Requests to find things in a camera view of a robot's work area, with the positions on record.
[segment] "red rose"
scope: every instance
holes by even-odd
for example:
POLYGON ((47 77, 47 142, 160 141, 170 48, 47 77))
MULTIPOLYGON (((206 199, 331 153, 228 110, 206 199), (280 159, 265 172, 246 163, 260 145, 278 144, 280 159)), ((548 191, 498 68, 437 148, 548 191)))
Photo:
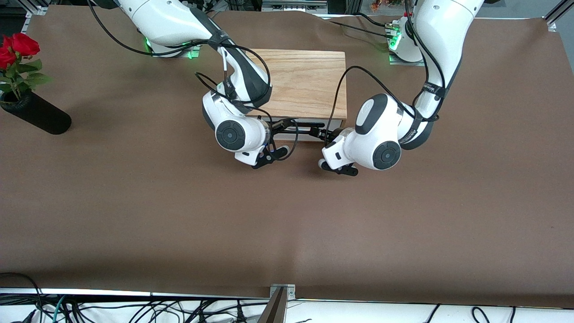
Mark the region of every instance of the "red rose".
POLYGON ((2 35, 4 37, 4 41, 2 42, 2 47, 8 48, 12 46, 12 37, 7 37, 5 34, 2 35))
POLYGON ((10 52, 7 47, 0 47, 0 69, 5 70, 8 64, 14 64, 16 54, 10 52))
POLYGON ((12 36, 12 49, 22 56, 36 55, 40 51, 38 43, 23 33, 12 36))

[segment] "black cable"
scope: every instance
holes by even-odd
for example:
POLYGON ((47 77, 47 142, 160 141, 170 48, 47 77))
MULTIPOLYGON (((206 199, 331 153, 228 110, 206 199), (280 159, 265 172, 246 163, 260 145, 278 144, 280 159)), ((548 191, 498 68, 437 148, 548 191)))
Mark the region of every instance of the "black cable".
POLYGON ((483 311, 480 307, 475 306, 475 307, 472 308, 471 313, 472 313, 472 318, 474 319, 474 321, 475 321, 476 323, 481 323, 481 322, 476 318, 476 314, 475 314, 475 311, 476 311, 476 310, 479 310, 479 312, 482 313, 482 316, 483 316, 484 319, 486 320, 486 323, 490 323, 490 321, 488 320, 488 316, 486 316, 486 314, 484 313, 484 311, 483 311))
POLYGON ((422 42, 421 37, 418 35, 417 30, 414 28, 413 21, 411 20, 411 17, 410 17, 409 4, 407 1, 405 1, 405 11, 406 11, 406 20, 409 24, 410 30, 413 32, 414 37, 417 39, 418 44, 423 48, 423 50, 426 52, 426 54, 430 57, 430 59, 436 65, 436 68, 438 69, 439 74, 440 74, 440 78, 443 82, 443 87, 447 87, 445 79, 444 79, 443 69, 440 68, 439 63, 437 62, 435 57, 432 55, 432 53, 428 50, 428 48, 425 46, 425 44, 422 42))
POLYGON ((440 306, 440 304, 437 304, 435 306, 435 308, 430 313, 429 318, 426 320, 426 323, 431 323, 432 317, 435 316, 436 310, 439 309, 439 306, 440 306))
POLYGON ((30 283, 32 283, 32 285, 34 286, 34 289, 36 290, 36 295, 38 296, 38 304, 36 305, 36 307, 40 308, 40 323, 43 322, 42 320, 42 314, 43 314, 43 310, 42 310, 42 298, 40 296, 40 288, 38 287, 38 285, 36 284, 36 282, 34 281, 34 279, 30 278, 30 276, 28 275, 24 275, 20 272, 0 272, 0 277, 2 276, 17 276, 17 277, 23 277, 26 278, 30 283))
POLYGON ((356 30, 360 30, 360 31, 362 31, 362 32, 366 32, 366 33, 369 33, 369 34, 376 34, 377 36, 381 36, 381 37, 384 37, 384 38, 389 38, 389 39, 392 39, 392 38, 393 38, 391 35, 388 35, 388 34, 375 33, 375 32, 372 32, 372 31, 370 31, 370 30, 367 30, 367 29, 363 29, 363 28, 359 28, 359 27, 355 27, 355 26, 351 26, 351 25, 342 24, 342 23, 336 22, 336 21, 331 21, 331 22, 332 22, 333 24, 335 24, 335 25, 345 26, 345 27, 352 28, 352 29, 356 29, 356 30))
POLYGON ((78 315, 77 315, 77 312, 76 312, 76 311, 74 310, 74 308, 73 308, 73 304, 72 304, 72 315, 73 315, 73 317, 76 319, 76 323, 82 323, 82 322, 80 322, 80 320, 78 319, 78 315))
MULTIPOLYGON (((249 303, 249 304, 243 304, 241 306, 243 307, 247 307, 247 306, 257 306, 257 305, 267 305, 267 303, 249 303)), ((224 309, 220 309, 218 311, 215 311, 213 313, 211 313, 210 315, 207 315, 203 320, 199 320, 197 323, 205 323, 205 321, 210 318, 211 316, 217 315, 217 314, 223 314, 223 312, 226 312, 228 310, 237 308, 237 305, 235 306, 230 306, 230 307, 226 307, 224 309)))
MULTIPOLYGON (((257 59, 261 62, 261 64, 263 64, 263 67, 265 68, 265 73, 267 74, 267 88, 265 88, 265 91, 264 91, 259 97, 257 97, 256 99, 252 99, 252 100, 249 100, 249 101, 240 101, 240 102, 243 103, 243 104, 248 104, 248 103, 257 102, 257 101, 261 100, 262 98, 264 98, 264 97, 267 95, 267 93, 269 92, 269 90, 271 89, 271 73, 269 72, 269 67, 267 66, 267 64, 265 63, 265 61, 263 60, 263 58, 261 58, 261 56, 259 56, 259 54, 257 54, 256 52, 254 52, 252 49, 247 48, 247 47, 243 47, 243 46, 239 46, 239 45, 235 45, 235 44, 221 44, 221 46, 224 47, 224 48, 236 48, 236 49, 241 49, 241 50, 246 51, 246 52, 250 52, 251 54, 253 54, 253 56, 257 57, 257 59)), ((215 83, 212 79, 210 79, 207 75, 205 75, 205 74, 203 74, 203 73, 196 72, 196 73, 195 73, 195 76, 196 76, 197 78, 199 78, 199 81, 201 81, 202 84, 205 85, 205 87, 208 88, 209 90, 211 90, 213 93, 219 95, 219 96, 222 97, 222 98, 228 99, 229 101, 233 101, 233 100, 234 100, 234 99, 228 97, 226 94, 223 94, 223 93, 218 92, 216 89, 214 89, 213 87, 209 86, 205 81, 203 81, 203 80, 201 79, 201 77, 204 77, 204 78, 209 79, 212 83, 217 84, 217 83, 215 83)))
POLYGON ((83 316, 82 316, 82 313, 80 312, 80 306, 78 305, 77 302, 74 302, 74 303, 72 304, 72 311, 74 311, 75 313, 77 313, 78 316, 80 317, 80 320, 81 320, 81 321, 78 322, 78 323, 86 323, 86 321, 84 320, 84 318, 83 318, 83 316))
POLYGON ((385 27, 385 24, 381 24, 379 22, 374 21, 373 19, 371 19, 371 17, 367 16, 366 14, 362 13, 362 12, 356 12, 354 14, 352 14, 353 16, 361 16, 363 18, 365 18, 366 20, 368 20, 371 24, 375 25, 375 26, 379 26, 379 27, 385 27))
POLYGON ((215 301, 206 301, 205 303, 201 301, 200 305, 193 311, 191 315, 189 315, 189 317, 187 318, 187 320, 184 321, 184 323, 191 323, 191 321, 193 321, 197 317, 197 314, 201 309, 205 309, 213 303, 215 303, 215 301))
POLYGON ((153 301, 148 302, 146 305, 143 305, 142 308, 140 308, 140 309, 130 318, 130 320, 128 321, 128 323, 131 323, 131 322, 135 319, 135 317, 136 317, 141 311, 144 310, 144 308, 146 308, 146 307, 148 307, 148 306, 151 306, 151 305, 153 305, 153 301))
POLYGON ((247 319, 243 314, 243 309, 241 308, 241 303, 237 300, 237 323, 247 323, 247 319))
POLYGON ((68 306, 65 303, 62 303, 60 311, 64 313, 66 323, 73 323, 72 318, 70 317, 70 312, 68 311, 68 306))
POLYGON ((179 53, 181 51, 184 51, 188 48, 192 48, 195 47, 197 45, 200 44, 207 44, 207 40, 199 40, 199 41, 191 41, 190 43, 188 43, 187 45, 175 49, 173 51, 169 51, 169 52, 164 52, 164 53, 148 53, 148 52, 144 52, 144 51, 139 51, 135 48, 129 47, 128 45, 122 43, 121 41, 119 41, 117 38, 114 37, 114 35, 112 35, 110 33, 109 30, 107 30, 106 26, 104 26, 104 24, 102 23, 102 21, 100 20, 100 18, 98 17, 98 15, 96 14, 96 11, 94 10, 94 6, 92 5, 91 0, 87 0, 88 2, 88 7, 90 7, 90 11, 92 12, 92 15, 94 16, 94 18, 96 19, 96 21, 98 22, 98 25, 100 25, 100 27, 102 27, 102 29, 104 30, 104 32, 106 32, 106 34, 108 36, 110 36, 110 38, 112 40, 114 40, 117 44, 119 44, 121 47, 124 47, 125 49, 132 51, 134 53, 138 53, 138 54, 142 54, 142 55, 146 55, 146 56, 163 56, 163 55, 170 55, 170 54, 175 54, 175 53, 179 53))
POLYGON ((148 313, 151 312, 151 311, 155 311, 157 306, 162 306, 162 305, 164 305, 164 301, 161 301, 161 302, 159 302, 159 303, 157 303, 157 304, 151 304, 149 310, 143 312, 143 313, 140 315, 140 317, 139 317, 137 320, 134 321, 134 323, 138 323, 141 319, 144 318, 144 316, 146 316, 146 314, 148 314, 148 313))
POLYGON ((86 306, 82 307, 80 310, 88 310, 88 309, 107 309, 107 310, 115 310, 115 309, 123 309, 126 307, 139 307, 142 306, 141 304, 129 304, 129 305, 122 305, 122 306, 86 306))
MULTIPOLYGON (((287 158, 289 158, 289 156, 291 156, 291 154, 295 151, 295 147, 297 147, 297 143, 299 142, 299 124, 297 123, 297 120, 293 119, 293 118, 288 118, 288 119, 282 119, 282 120, 291 120, 291 122, 293 122, 295 124, 295 140, 293 141, 293 146, 291 147, 291 150, 289 151, 289 153, 281 158, 275 158, 273 155, 271 155, 271 157, 274 160, 277 160, 279 162, 282 162, 284 160, 286 160, 287 158)), ((271 137, 271 139, 273 141, 273 148, 274 150, 277 149, 275 146, 275 141, 273 140, 273 136, 271 137)))
POLYGON ((174 312, 172 312, 172 311, 167 310, 168 308, 169 308, 169 307, 165 307, 165 308, 163 308, 163 309, 161 309, 161 310, 159 310, 159 311, 157 311, 157 312, 156 312, 155 309, 154 309, 154 314, 152 315, 152 317, 151 317, 151 319, 149 320, 148 323, 152 323, 153 321, 157 322, 157 317, 158 317, 161 313, 169 313, 169 314, 175 315, 175 316, 177 317, 177 323, 181 323, 181 318, 179 317, 179 315, 177 315, 176 313, 174 313, 174 312))
MULTIPOLYGON (((437 70, 439 71, 440 74, 440 79, 443 83, 442 87, 443 88, 447 88, 447 83, 445 81, 444 78, 444 74, 443 74, 443 69, 440 67, 438 61, 436 60, 436 58, 432 55, 432 53, 428 50, 428 48, 425 46, 425 44, 422 42, 421 37, 418 35, 417 30, 414 28, 413 25, 413 21, 410 18, 410 11, 409 11, 409 4, 407 1, 405 1, 405 11, 406 11, 406 20, 408 23, 408 26, 410 27, 410 30, 413 32, 414 34, 414 38, 417 40, 418 44, 420 45, 420 47, 423 48, 423 50, 426 52, 426 54, 430 57, 430 59, 433 61, 433 63, 436 65, 437 70)), ((428 66, 425 64, 425 69, 426 69, 426 81, 428 82, 428 66)), ((424 90, 421 90, 419 92, 419 94, 417 94, 417 96, 415 97, 415 99, 413 100, 413 108, 414 108, 414 102, 415 100, 422 94, 424 90)), ((437 106, 436 110, 433 112, 433 114, 429 117, 429 118, 423 118, 423 121, 427 121, 427 122, 434 122, 437 121, 439 119, 439 111, 440 108, 443 105, 443 100, 444 98, 440 98, 440 102, 439 105, 437 106)))
MULTIPOLYGON (((474 306, 471 310, 471 314, 472 314, 472 318, 474 319, 474 321, 476 323, 481 323, 477 318, 476 318, 476 313, 475 311, 478 310, 481 314, 482 317, 484 317, 484 319, 486 320, 486 323, 490 323, 490 320, 488 320, 488 316, 486 316, 486 313, 478 306, 474 306)), ((514 322, 514 315, 516 314, 516 306, 512 307, 512 314, 510 315, 510 320, 509 323, 513 323, 514 322)))
MULTIPOLYGON (((199 81, 200 81, 203 85, 205 85, 205 87, 207 87, 207 88, 210 89, 211 91, 217 93, 217 91, 215 91, 211 86, 209 86, 209 85, 203 80, 203 78, 206 78, 208 81, 210 81, 210 82, 213 83, 215 86, 217 86, 217 83, 216 83, 213 79, 211 79, 209 76, 207 76, 207 75, 205 75, 205 74, 203 74, 203 73, 201 73, 201 72, 195 72, 195 76, 199 79, 199 81)), ((264 113, 265 115, 267 115, 267 118, 269 118, 269 124, 270 124, 270 125, 273 125, 273 124, 274 124, 274 122, 273 122, 273 117, 271 116, 271 114, 269 114, 269 112, 267 112, 267 111, 265 111, 265 110, 263 110, 263 109, 261 109, 261 108, 258 108, 258 107, 248 106, 247 108, 252 109, 252 110, 256 110, 256 111, 260 111, 260 112, 264 113)), ((275 156, 273 156, 273 154, 271 154, 271 151, 270 151, 269 155, 271 156, 271 158, 273 158, 273 160, 278 161, 278 162, 282 162, 282 161, 286 160, 289 156, 291 156, 291 154, 292 154, 293 151, 295 150, 295 147, 297 147, 297 142, 299 141, 299 125, 297 124, 297 121, 296 121, 295 119, 293 119, 293 118, 286 118, 286 119, 281 119, 281 120, 279 120, 278 122, 280 122, 280 121, 282 121, 282 120, 291 120, 293 123, 295 123, 295 128, 296 128, 296 130, 295 130, 295 140, 294 140, 294 142, 293 142, 293 147, 291 148, 291 150, 289 151, 289 153, 288 153, 286 156, 281 157, 281 158, 276 158, 275 156)), ((267 146, 270 146, 270 145, 273 146, 273 150, 276 150, 276 149, 277 149, 277 147, 275 146, 275 141, 274 141, 274 135, 273 135, 273 134, 269 137, 269 141, 267 142, 267 146)))
POLYGON ((28 314, 28 316, 26 316, 26 318, 22 320, 22 323, 31 323, 32 318, 34 318, 34 314, 36 313, 36 311, 37 309, 34 309, 32 312, 30 312, 30 314, 28 314))
POLYGON ((90 323, 96 323, 94 321, 92 321, 89 317, 87 317, 85 314, 82 313, 82 311, 79 312, 80 316, 83 316, 85 319, 87 319, 90 323))
MULTIPOLYGON (((387 88, 383 82, 381 82, 381 80, 379 80, 375 75, 373 75, 373 73, 371 73, 370 71, 366 70, 364 67, 361 66, 351 66, 348 69, 345 70, 345 73, 343 73, 343 75, 341 76, 341 79, 339 80, 339 84, 337 85, 337 90, 335 91, 335 100, 333 101, 333 109, 331 110, 331 115, 329 116, 329 121, 327 122, 327 127, 325 128, 326 130, 329 129, 329 126, 331 125, 331 120, 333 120, 333 114, 335 114, 335 106, 337 105, 337 97, 339 96, 339 89, 341 88, 341 83, 343 83, 343 79, 345 78, 345 75, 347 75, 347 73, 353 69, 359 69, 365 73, 367 73, 373 80, 375 80, 375 82, 377 82, 397 103, 398 107, 404 111, 406 114, 408 114, 409 116, 411 116, 414 119, 414 114, 411 113, 404 105, 403 103, 389 90, 389 88, 387 88)), ((327 146, 327 133, 325 133, 325 146, 327 146)))
POLYGON ((181 301, 180 301, 180 302, 177 302, 177 305, 178 305, 179 308, 180 308, 181 318, 182 318, 183 320, 185 320, 185 311, 183 310, 183 306, 181 305, 181 301))

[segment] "black circular cap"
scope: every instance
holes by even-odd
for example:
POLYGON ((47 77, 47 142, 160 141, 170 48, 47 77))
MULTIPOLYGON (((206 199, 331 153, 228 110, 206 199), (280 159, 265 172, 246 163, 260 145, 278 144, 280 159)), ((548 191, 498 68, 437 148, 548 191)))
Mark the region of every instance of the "black circular cap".
POLYGON ((240 150, 245 145, 245 131, 233 120, 223 121, 215 131, 217 142, 225 149, 240 150))
POLYGON ((385 141, 373 153, 373 165, 378 170, 394 166, 401 157, 401 147, 394 141, 385 141))

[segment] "white surface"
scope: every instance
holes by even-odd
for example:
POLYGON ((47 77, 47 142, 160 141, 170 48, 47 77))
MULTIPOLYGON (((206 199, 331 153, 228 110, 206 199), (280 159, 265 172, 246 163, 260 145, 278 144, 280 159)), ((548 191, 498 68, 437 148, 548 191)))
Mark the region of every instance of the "white surface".
MULTIPOLYGON (((125 303, 100 303, 101 306, 118 306, 125 303)), ((199 302, 182 302, 184 309, 193 310, 199 302)), ((221 309, 235 305, 235 301, 220 301, 208 310, 221 309)), ((244 307, 246 317, 259 315, 264 306, 244 307)), ((297 323, 311 319, 309 323, 424 323, 434 305, 399 304, 399 303, 369 303, 369 302, 322 302, 322 301, 291 301, 288 303, 285 323, 297 323)), ((431 323, 473 323, 472 306, 441 305, 431 323)), ((512 309, 510 307, 481 306, 491 323, 508 323, 512 309)), ((0 306, 0 323, 11 323, 24 319, 33 309, 32 305, 0 306)), ((86 311, 88 317, 96 323, 127 323, 139 307, 127 309, 86 311)), ((146 316, 147 323, 151 314, 146 316)), ((223 321, 231 316, 220 315, 208 322, 223 321)), ((177 323, 177 318, 171 314, 162 314, 158 323, 177 323)), ((574 310, 517 308, 514 323, 574 323, 574 310)))

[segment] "green leaf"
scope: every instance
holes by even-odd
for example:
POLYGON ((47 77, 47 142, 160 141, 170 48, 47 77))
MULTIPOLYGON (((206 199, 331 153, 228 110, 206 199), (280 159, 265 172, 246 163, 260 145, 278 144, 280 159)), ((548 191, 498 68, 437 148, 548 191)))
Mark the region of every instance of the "green leaf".
POLYGON ((6 69, 7 78, 13 78, 14 76, 16 76, 16 64, 12 64, 6 69))
POLYGON ((26 84, 25 82, 18 84, 18 89, 19 89, 20 93, 26 91, 27 89, 32 89, 32 90, 34 90, 34 88, 32 88, 31 86, 29 86, 29 85, 26 84))
POLYGON ((8 93, 12 91, 12 88, 8 84, 0 84, 0 91, 8 93))
POLYGON ((51 80, 52 78, 50 76, 42 73, 32 73, 28 74, 28 77, 26 77, 26 83, 29 84, 30 86, 45 84, 50 82, 51 80))
POLYGON ((25 65, 35 67, 35 68, 36 68, 36 71, 39 71, 39 70, 42 69, 42 61, 39 60, 39 59, 37 59, 37 60, 35 60, 35 61, 29 61, 29 62, 26 63, 25 65))
POLYGON ((25 80, 22 76, 16 75, 16 84, 23 83, 25 80))
POLYGON ((18 73, 36 72, 38 69, 29 64, 18 64, 18 73))

